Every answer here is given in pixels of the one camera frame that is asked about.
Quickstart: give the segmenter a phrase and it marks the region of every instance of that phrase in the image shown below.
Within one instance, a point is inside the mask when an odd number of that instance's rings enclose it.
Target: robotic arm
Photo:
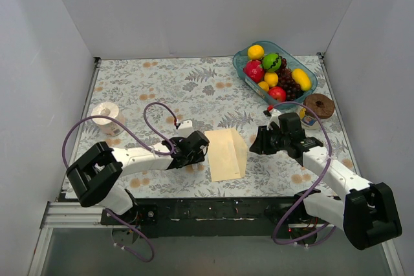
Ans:
[[[259,127],[250,151],[287,151],[300,165],[321,175],[330,158],[328,150],[315,137],[305,136],[298,115],[275,109],[269,115],[268,125]],[[313,193],[303,200],[306,213],[342,229],[354,247],[365,249],[402,234],[393,192],[386,184],[373,184],[332,159],[323,181],[341,200]]]
[[[175,152],[166,141],[144,148],[110,148],[106,142],[98,142],[75,161],[66,172],[82,207],[100,205],[117,215],[128,218],[135,199],[126,189],[115,186],[121,176],[150,169],[174,169],[204,161],[210,141],[200,131],[194,131],[191,121],[182,122],[178,136],[171,138]]]

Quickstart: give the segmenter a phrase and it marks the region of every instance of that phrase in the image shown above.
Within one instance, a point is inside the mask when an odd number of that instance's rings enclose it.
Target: white tape roll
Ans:
[[[117,105],[109,101],[100,103],[92,110],[92,116],[110,116],[125,125],[125,117]],[[116,136],[124,131],[118,124],[108,119],[96,118],[93,122],[108,136]]]

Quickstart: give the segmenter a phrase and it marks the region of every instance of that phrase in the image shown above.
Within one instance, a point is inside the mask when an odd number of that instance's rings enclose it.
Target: blue bowl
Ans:
[[[316,87],[318,86],[318,80],[316,79],[316,76],[313,72],[311,72],[304,64],[302,64],[300,61],[298,61],[296,58],[291,56],[288,52],[283,50],[278,45],[275,45],[273,42],[270,41],[257,41],[255,43],[252,43],[252,45],[261,45],[265,49],[265,54],[269,53],[278,53],[280,56],[286,59],[288,68],[291,70],[300,68],[306,74],[308,75],[310,81],[312,82],[312,88],[305,92],[302,96],[295,99],[294,101],[298,103],[302,103],[305,98],[312,94]],[[249,61],[249,58],[247,56],[247,50],[249,47],[246,47],[244,50],[239,51],[234,57],[233,57],[233,66],[237,70],[237,74],[239,75],[240,79],[245,81],[249,87],[251,87],[260,97],[262,97],[269,105],[277,105],[280,103],[280,101],[275,100],[274,98],[271,98],[259,85],[257,85],[252,79],[250,79],[244,72],[243,69],[246,67],[247,62]],[[278,107],[278,110],[287,110],[293,108],[295,105],[282,105],[281,107]]]

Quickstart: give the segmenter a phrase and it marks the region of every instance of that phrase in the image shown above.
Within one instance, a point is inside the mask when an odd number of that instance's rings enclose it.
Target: white wall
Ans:
[[[63,0],[94,56],[232,55],[269,39],[326,51],[351,0]]]
[[[93,58],[61,0],[0,0],[0,275],[26,275]]]
[[[414,275],[414,0],[353,0],[326,54],[361,173],[393,189]]]

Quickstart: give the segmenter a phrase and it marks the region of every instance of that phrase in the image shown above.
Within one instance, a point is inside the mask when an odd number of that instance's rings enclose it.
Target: floral tablecloth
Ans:
[[[318,57],[298,56],[298,59],[317,76],[316,92],[331,97]],[[248,146],[256,137],[257,126],[268,121],[262,113],[267,104],[238,78],[231,57],[102,61],[89,114],[103,101],[120,106],[127,126],[148,145],[160,141],[142,117],[144,107],[152,101],[167,104],[179,120],[191,119],[194,128],[200,131],[235,127]],[[165,109],[154,106],[148,114],[157,129],[166,136],[175,135],[173,118]],[[325,120],[324,125],[334,155],[352,168],[338,115],[335,113]],[[325,142],[320,130],[307,134]],[[113,147],[139,146],[125,132],[108,138],[94,123],[87,122],[77,157],[102,140]],[[135,197],[291,196],[307,189],[315,179],[316,175],[280,152],[272,156],[249,153],[246,176],[237,180],[212,182],[206,160],[196,170],[188,166],[170,171],[142,171],[125,176],[118,183]],[[76,198],[67,180],[63,188],[66,198]],[[334,194],[325,184],[318,188],[327,195]]]

